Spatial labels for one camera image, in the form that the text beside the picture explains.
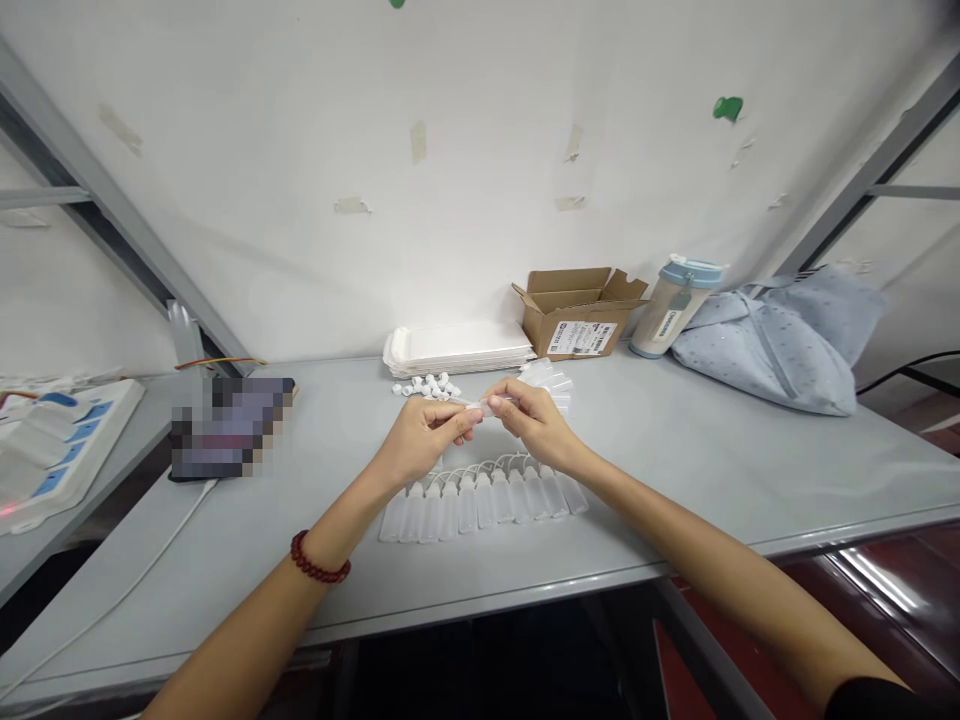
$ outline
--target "red floor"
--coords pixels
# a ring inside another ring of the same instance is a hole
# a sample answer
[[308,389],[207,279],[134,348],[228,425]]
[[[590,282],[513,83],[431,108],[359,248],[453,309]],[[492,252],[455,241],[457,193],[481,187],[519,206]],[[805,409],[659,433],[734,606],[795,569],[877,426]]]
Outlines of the red floor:
[[[917,693],[960,707],[960,524],[784,566]],[[742,630],[697,593],[684,596],[778,720],[818,715],[799,688]],[[658,627],[673,720],[713,718],[667,634]]]

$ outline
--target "light blue bag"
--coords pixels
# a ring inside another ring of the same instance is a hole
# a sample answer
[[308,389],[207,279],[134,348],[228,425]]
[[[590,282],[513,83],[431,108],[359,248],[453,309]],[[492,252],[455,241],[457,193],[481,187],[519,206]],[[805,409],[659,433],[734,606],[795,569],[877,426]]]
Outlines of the light blue bag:
[[[757,299],[756,287],[771,288]],[[850,416],[851,366],[883,315],[883,296],[829,265],[711,295],[673,343],[692,370],[797,410]]]

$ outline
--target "cardboard box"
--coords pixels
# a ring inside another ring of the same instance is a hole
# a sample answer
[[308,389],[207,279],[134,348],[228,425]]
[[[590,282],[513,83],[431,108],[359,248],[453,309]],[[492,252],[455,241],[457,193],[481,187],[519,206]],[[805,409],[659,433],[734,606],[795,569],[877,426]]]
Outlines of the cardboard box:
[[613,348],[630,311],[645,304],[643,280],[627,282],[623,270],[534,270],[523,300],[523,331],[537,357],[571,360],[603,357]]

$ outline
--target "metal shelf frame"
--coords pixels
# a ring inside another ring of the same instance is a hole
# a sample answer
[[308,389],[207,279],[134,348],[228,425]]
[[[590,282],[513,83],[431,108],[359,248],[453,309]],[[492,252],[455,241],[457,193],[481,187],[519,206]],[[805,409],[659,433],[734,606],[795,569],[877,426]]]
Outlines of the metal shelf frame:
[[836,199],[807,231],[775,275],[810,270],[878,197],[960,200],[960,187],[895,185],[907,163],[949,121],[960,107],[960,53],[916,104],[900,118],[893,132],[867,159]]
[[[158,312],[169,317],[176,302],[196,322],[201,357],[250,355],[2,38],[0,143],[41,186],[0,193],[0,210],[60,205]],[[246,374],[232,363],[209,367]]]

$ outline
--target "water bottle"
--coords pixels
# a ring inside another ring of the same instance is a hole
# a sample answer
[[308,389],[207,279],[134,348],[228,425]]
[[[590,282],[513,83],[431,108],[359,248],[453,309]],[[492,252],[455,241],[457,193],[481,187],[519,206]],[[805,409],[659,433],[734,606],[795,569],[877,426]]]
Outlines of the water bottle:
[[633,331],[630,349],[645,358],[663,355],[720,284],[722,272],[719,265],[671,255]]

